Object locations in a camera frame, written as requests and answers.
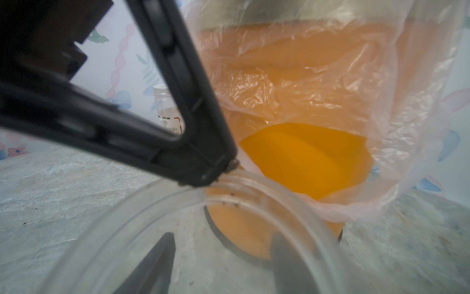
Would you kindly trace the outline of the white-lidded flower tea jar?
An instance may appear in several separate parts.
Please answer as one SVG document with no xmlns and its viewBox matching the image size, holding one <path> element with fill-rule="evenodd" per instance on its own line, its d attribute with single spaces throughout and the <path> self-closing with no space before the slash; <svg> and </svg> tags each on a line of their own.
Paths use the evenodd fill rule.
<svg viewBox="0 0 470 294">
<path fill-rule="evenodd" d="M 160 84 L 153 86 L 153 92 L 160 126 L 174 134 L 183 134 L 185 123 L 170 90 Z"/>
</svg>

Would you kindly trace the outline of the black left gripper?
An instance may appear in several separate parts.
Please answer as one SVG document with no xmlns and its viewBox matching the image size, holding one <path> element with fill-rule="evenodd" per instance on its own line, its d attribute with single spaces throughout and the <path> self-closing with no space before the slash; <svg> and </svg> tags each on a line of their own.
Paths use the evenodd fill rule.
<svg viewBox="0 0 470 294">
<path fill-rule="evenodd" d="M 1 1 L 1 91 L 71 84 L 87 60 L 79 49 L 112 1 Z"/>
</svg>

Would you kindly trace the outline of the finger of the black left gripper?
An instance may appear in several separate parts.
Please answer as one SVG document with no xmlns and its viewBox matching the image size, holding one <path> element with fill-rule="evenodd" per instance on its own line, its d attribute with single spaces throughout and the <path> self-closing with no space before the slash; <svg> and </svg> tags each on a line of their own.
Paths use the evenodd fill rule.
<svg viewBox="0 0 470 294">
<path fill-rule="evenodd" d="M 94 94 L 1 91 L 1 126 L 194 187 L 236 168 L 236 144 L 174 1 L 128 1 L 181 112 L 176 135 Z"/>
</svg>

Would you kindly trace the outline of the clear jar with dried roses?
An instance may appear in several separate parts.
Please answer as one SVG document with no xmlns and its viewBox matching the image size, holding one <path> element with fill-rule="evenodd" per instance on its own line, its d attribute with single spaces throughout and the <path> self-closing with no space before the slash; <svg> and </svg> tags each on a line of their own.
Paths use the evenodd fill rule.
<svg viewBox="0 0 470 294">
<path fill-rule="evenodd" d="M 277 294 L 270 257 L 281 233 L 320 294 L 356 292 L 337 240 L 296 195 L 237 170 L 208 187 L 155 181 L 92 223 L 40 288 L 42 294 L 113 294 L 166 232 L 176 253 L 168 294 Z"/>
</svg>

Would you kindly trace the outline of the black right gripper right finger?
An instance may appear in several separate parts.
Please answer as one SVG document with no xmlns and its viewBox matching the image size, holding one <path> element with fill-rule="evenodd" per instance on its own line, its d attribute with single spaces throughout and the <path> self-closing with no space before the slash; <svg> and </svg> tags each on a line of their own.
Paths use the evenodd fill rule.
<svg viewBox="0 0 470 294">
<path fill-rule="evenodd" d="M 272 237 L 270 257 L 278 294 L 319 294 L 306 263 L 281 233 Z"/>
</svg>

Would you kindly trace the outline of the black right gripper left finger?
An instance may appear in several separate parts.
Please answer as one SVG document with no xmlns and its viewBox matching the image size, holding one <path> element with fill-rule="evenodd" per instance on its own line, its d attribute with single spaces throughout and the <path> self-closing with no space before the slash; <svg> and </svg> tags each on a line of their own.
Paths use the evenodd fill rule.
<svg viewBox="0 0 470 294">
<path fill-rule="evenodd" d="M 166 232 L 114 294 L 167 294 L 175 253 L 175 236 Z"/>
</svg>

